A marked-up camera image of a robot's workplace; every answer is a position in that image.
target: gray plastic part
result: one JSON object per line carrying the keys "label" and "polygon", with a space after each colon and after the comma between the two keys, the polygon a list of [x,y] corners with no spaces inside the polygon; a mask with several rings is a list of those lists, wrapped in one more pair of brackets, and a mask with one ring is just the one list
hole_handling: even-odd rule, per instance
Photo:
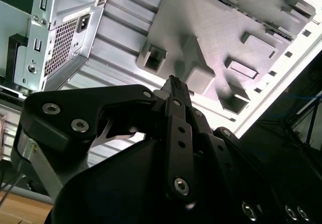
{"label": "gray plastic part", "polygon": [[303,12],[304,16],[311,20],[315,15],[315,10],[311,6],[306,6],[304,3],[297,2],[294,7]]}
{"label": "gray plastic part", "polygon": [[218,6],[220,9],[225,10],[225,11],[234,10],[235,9],[234,5],[237,4],[236,0],[225,0],[225,1],[227,1],[227,4],[221,2],[220,0],[210,0],[210,1],[214,5]]}
{"label": "gray plastic part", "polygon": [[259,51],[262,53],[262,55],[270,59],[273,58],[277,52],[277,49],[274,46],[266,43],[265,41],[255,37],[250,33],[245,33],[241,38],[241,42],[245,46],[251,48],[253,51]]}
{"label": "gray plastic part", "polygon": [[243,100],[245,102],[251,101],[249,96],[247,95],[247,93],[246,93],[246,91],[244,89],[242,89],[240,87],[237,87],[237,86],[235,86],[235,85],[233,85],[231,83],[229,84],[229,87],[231,89],[232,94],[235,97],[237,97],[237,98],[239,98],[239,99],[241,99],[241,100]]}
{"label": "gray plastic part", "polygon": [[227,69],[231,69],[239,74],[242,74],[243,76],[254,80],[258,76],[258,72],[256,70],[253,70],[231,58],[227,60]]}
{"label": "gray plastic part", "polygon": [[196,37],[187,39],[182,52],[186,70],[182,79],[191,91],[203,94],[214,81],[215,72],[207,65]]}
{"label": "gray plastic part", "polygon": [[265,34],[269,37],[271,37],[272,39],[275,39],[277,42],[283,44],[291,44],[292,40],[288,40],[286,38],[284,38],[283,36],[279,35],[278,33],[274,32],[271,29],[266,29]]}
{"label": "gray plastic part", "polygon": [[238,115],[247,106],[248,102],[250,102],[251,100],[244,89],[237,87],[232,83],[229,83],[229,87],[230,87],[232,96],[230,96],[227,99],[219,98],[219,101],[223,109]]}
{"label": "gray plastic part", "polygon": [[284,13],[296,23],[308,23],[315,14],[313,9],[306,7],[302,3],[297,3],[294,6],[283,8],[282,13]]}
{"label": "gray plastic part", "polygon": [[232,112],[236,115],[239,115],[240,112],[247,106],[248,102],[235,97],[231,96],[228,99],[219,98],[219,101],[223,107],[224,110],[227,110],[229,112]]}

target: metal sheet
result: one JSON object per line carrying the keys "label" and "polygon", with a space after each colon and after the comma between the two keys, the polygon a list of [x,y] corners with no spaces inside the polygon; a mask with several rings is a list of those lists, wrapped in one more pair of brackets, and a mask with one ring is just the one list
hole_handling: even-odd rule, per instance
{"label": "metal sheet", "polygon": [[[161,0],[154,0],[152,4],[160,3]],[[155,13],[132,0],[109,0],[104,15],[101,22],[103,26],[98,32],[88,63],[62,89],[129,84],[146,85],[151,90],[159,89],[165,80],[155,78],[154,75],[138,69],[135,64],[136,54],[145,41],[142,32],[150,28]],[[122,23],[115,21],[113,16],[117,16],[116,20],[120,20]],[[20,113],[0,105],[0,114],[7,117],[5,159],[10,160]],[[97,146],[89,153],[88,163],[90,166],[95,165],[142,139],[143,134],[137,133],[131,139],[115,140]]]}
{"label": "metal sheet", "polygon": [[9,37],[27,36],[30,15],[0,1],[0,76],[6,75]]}
{"label": "metal sheet", "polygon": [[[160,5],[161,1],[162,0],[156,0],[157,5]],[[156,10],[149,7],[150,4],[151,2],[149,0],[108,0],[104,15],[118,23],[120,26],[145,36],[143,34],[145,30],[144,24],[137,23],[140,21],[132,23],[132,17],[129,17],[129,15],[151,25]],[[115,14],[115,11],[113,11],[114,9],[111,10],[111,8],[108,8],[108,5],[113,5],[114,9],[118,8],[123,12],[118,14],[119,17],[114,17],[117,15]],[[266,87],[260,94],[254,91],[247,91],[247,95],[251,99],[251,102],[239,116],[225,111],[220,103],[199,94],[191,96],[194,106],[205,114],[212,128],[225,126],[236,133],[238,137],[242,136],[322,49],[321,26],[322,25],[319,26],[314,22],[311,22],[306,26],[306,29],[312,32],[311,35],[305,37],[300,34],[297,40],[288,48],[288,51],[293,53],[293,55],[291,57],[280,57],[280,59],[271,67],[270,70],[275,71],[277,75],[271,79],[269,84],[265,83]],[[151,90],[159,89],[164,84],[165,80],[139,69],[135,63],[136,59],[136,51],[122,45],[122,41],[121,43],[116,43],[109,38],[97,35],[87,65],[85,65],[70,82],[63,87],[63,89],[125,84],[142,84]],[[19,114],[15,113],[12,115],[10,112],[7,113],[9,114],[9,119],[7,118],[7,120],[9,121],[13,118],[14,121],[10,121],[18,124]],[[11,136],[9,136],[7,140],[9,144],[10,139],[11,141],[13,140],[16,129],[16,125],[6,123],[6,131],[11,133]],[[101,151],[93,150],[93,152],[90,152],[89,163],[90,165],[99,163],[103,159],[114,154],[115,149],[123,150],[125,147],[130,146],[141,139],[142,134],[137,134],[134,138],[127,141],[118,140],[106,144],[112,151],[103,150],[105,147],[101,146],[99,148]]]}
{"label": "metal sheet", "polygon": [[[188,87],[214,101],[231,96],[229,83],[239,84],[244,89],[254,89],[289,44],[266,34],[266,24],[287,29],[290,37],[301,32],[307,21],[297,23],[285,17],[281,11],[301,0],[228,0],[233,9],[218,7],[211,0],[164,0],[151,27],[147,42],[167,51],[167,58],[158,70],[159,77],[175,74]],[[198,38],[207,65],[216,77],[209,87],[209,77],[199,81],[186,78],[191,69],[182,54],[187,38]],[[255,69],[256,79],[247,79],[227,70],[228,58],[236,59]],[[137,64],[144,68],[141,57]]]}

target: black metal bracket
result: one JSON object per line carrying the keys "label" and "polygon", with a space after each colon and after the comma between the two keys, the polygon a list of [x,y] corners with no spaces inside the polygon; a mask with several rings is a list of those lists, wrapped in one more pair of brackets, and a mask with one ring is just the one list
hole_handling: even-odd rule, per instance
{"label": "black metal bracket", "polygon": [[[143,211],[150,216],[166,209],[182,218],[188,211],[194,213],[193,218],[211,216],[215,220],[216,210],[229,210],[232,219],[240,223],[292,223],[284,206],[294,209],[296,200],[287,190],[273,185],[253,156],[241,151],[232,132],[225,128],[212,131],[204,114],[192,107],[186,84],[171,76],[163,91],[168,93],[166,98],[139,85],[43,92],[27,98],[20,129],[42,150],[42,162],[31,159],[28,163],[43,163],[48,156],[46,165],[51,171],[67,169],[61,165],[70,167],[84,159],[93,145],[136,132],[146,134],[145,140],[68,179],[58,195],[61,212],[54,209],[53,214],[65,213],[65,203],[78,205],[84,201],[81,198],[87,201],[93,193],[95,202],[99,199],[98,203],[106,205],[114,199],[129,201],[121,210],[133,212],[134,208],[135,215]],[[75,120],[81,120],[80,131]],[[15,139],[17,151],[20,140]],[[31,149],[31,156],[37,157],[37,149]],[[35,170],[45,173],[39,166]],[[84,194],[74,200],[75,192],[82,192],[82,188]],[[75,210],[73,217],[82,219],[80,213]]]}

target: mounting hole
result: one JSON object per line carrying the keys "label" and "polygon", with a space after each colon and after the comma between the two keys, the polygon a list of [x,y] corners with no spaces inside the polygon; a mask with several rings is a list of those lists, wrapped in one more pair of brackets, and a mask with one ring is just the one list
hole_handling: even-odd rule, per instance
{"label": "mounting hole", "polygon": [[178,127],[178,129],[179,129],[179,131],[180,131],[181,133],[185,133],[185,132],[186,132],[182,127]]}
{"label": "mounting hole", "polygon": [[231,164],[230,164],[230,163],[226,162],[226,163],[225,163],[225,165],[226,165],[226,167],[227,167],[228,169],[231,169]]}
{"label": "mounting hole", "polygon": [[184,143],[184,142],[182,142],[182,141],[179,141],[179,142],[178,142],[178,144],[179,144],[179,146],[180,146],[181,148],[185,148],[185,147],[186,147],[185,143]]}
{"label": "mounting hole", "polygon": [[30,64],[27,69],[31,74],[37,74],[37,69],[33,65]]}
{"label": "mounting hole", "polygon": [[218,145],[217,147],[219,148],[220,151],[223,151],[224,150],[221,145]]}

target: black cable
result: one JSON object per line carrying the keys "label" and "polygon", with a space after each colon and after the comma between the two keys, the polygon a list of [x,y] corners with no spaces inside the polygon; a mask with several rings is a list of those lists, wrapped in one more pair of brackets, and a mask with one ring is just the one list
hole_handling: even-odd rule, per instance
{"label": "black cable", "polygon": [[5,173],[6,173],[6,166],[4,166],[4,167],[2,168],[2,171],[1,171],[1,177],[0,177],[0,188],[2,187],[2,184],[4,183]]}
{"label": "black cable", "polygon": [[0,208],[2,207],[2,205],[4,204],[6,198],[8,197],[8,195],[10,194],[10,192],[12,191],[12,188],[15,187],[15,185],[24,177],[24,175],[19,175],[14,179],[14,182],[12,183],[12,185],[9,187],[9,189],[7,190],[7,192],[5,193],[5,195],[2,197],[1,201],[0,201]]}
{"label": "black cable", "polygon": [[0,192],[3,191],[8,185],[11,185],[12,183],[14,183],[14,181],[20,176],[20,174],[18,174],[17,176],[15,176],[13,179],[11,179],[8,183],[6,183],[4,186],[2,186],[0,188]]}

